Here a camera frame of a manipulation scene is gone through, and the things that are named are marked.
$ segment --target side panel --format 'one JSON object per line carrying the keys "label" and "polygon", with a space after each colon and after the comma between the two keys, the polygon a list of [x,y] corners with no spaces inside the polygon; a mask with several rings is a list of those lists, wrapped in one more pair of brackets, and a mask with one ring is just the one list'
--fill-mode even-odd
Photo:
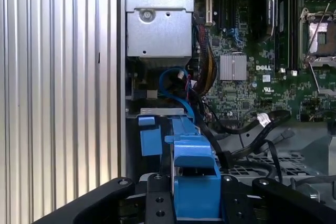
{"label": "side panel", "polygon": [[0,223],[117,177],[117,2],[0,0]]}

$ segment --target motherboard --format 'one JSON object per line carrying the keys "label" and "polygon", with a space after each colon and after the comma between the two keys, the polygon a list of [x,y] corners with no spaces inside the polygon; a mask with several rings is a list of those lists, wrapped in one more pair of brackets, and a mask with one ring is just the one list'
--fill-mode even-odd
{"label": "motherboard", "polygon": [[225,9],[213,1],[215,16],[234,16],[236,27],[234,35],[232,25],[208,27],[218,72],[205,98],[218,117],[283,109],[293,120],[324,121],[318,111],[336,106],[336,0],[275,0],[273,35],[260,41],[250,13],[260,0],[224,0]]}

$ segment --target yellow wire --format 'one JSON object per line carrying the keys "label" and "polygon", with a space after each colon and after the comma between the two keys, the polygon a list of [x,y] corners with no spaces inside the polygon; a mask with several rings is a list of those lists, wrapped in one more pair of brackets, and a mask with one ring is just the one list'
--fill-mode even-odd
{"label": "yellow wire", "polygon": [[208,76],[206,78],[205,89],[204,89],[204,91],[202,92],[201,95],[205,95],[209,91],[209,89],[211,88],[211,86],[212,86],[211,77],[212,77],[212,71],[213,71],[213,61],[212,61],[213,60],[213,55],[212,55],[212,53],[211,53],[210,50],[208,50],[208,51],[209,51],[209,57],[208,57],[208,59],[209,59]]}

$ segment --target dell logo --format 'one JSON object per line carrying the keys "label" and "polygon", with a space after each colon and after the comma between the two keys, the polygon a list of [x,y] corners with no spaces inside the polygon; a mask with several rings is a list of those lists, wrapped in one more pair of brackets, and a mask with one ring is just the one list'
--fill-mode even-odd
{"label": "dell logo", "polygon": [[261,66],[256,66],[256,70],[257,71],[261,71],[261,70],[264,70],[264,71],[271,71],[271,66],[270,65],[261,65]]}

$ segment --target blue plastic latch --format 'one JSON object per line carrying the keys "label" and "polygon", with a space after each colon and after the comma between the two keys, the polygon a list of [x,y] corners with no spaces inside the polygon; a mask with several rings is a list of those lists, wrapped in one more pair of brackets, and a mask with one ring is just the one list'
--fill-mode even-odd
{"label": "blue plastic latch", "polygon": [[202,135],[181,135],[174,141],[174,161],[178,167],[214,168],[209,141]]}
{"label": "blue plastic latch", "polygon": [[139,118],[142,156],[162,154],[161,127],[155,126],[155,117],[143,116]]}
{"label": "blue plastic latch", "polygon": [[139,126],[150,126],[150,125],[155,125],[155,117],[142,116],[139,118]]}

